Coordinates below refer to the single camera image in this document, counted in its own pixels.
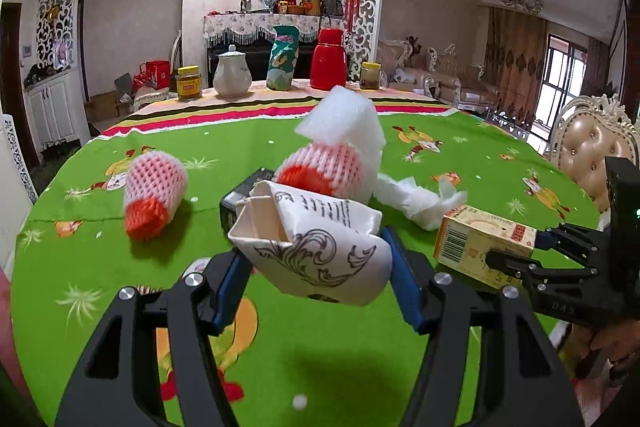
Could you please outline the person right hand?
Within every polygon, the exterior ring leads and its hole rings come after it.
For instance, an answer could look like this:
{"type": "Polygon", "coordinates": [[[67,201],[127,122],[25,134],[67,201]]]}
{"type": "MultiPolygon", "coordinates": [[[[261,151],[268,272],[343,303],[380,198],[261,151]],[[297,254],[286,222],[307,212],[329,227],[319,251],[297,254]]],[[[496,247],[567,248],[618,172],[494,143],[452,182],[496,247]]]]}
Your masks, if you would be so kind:
{"type": "Polygon", "coordinates": [[[616,371],[631,369],[639,358],[639,322],[626,319],[593,331],[573,325],[566,347],[583,359],[591,351],[604,350],[616,371]]]}

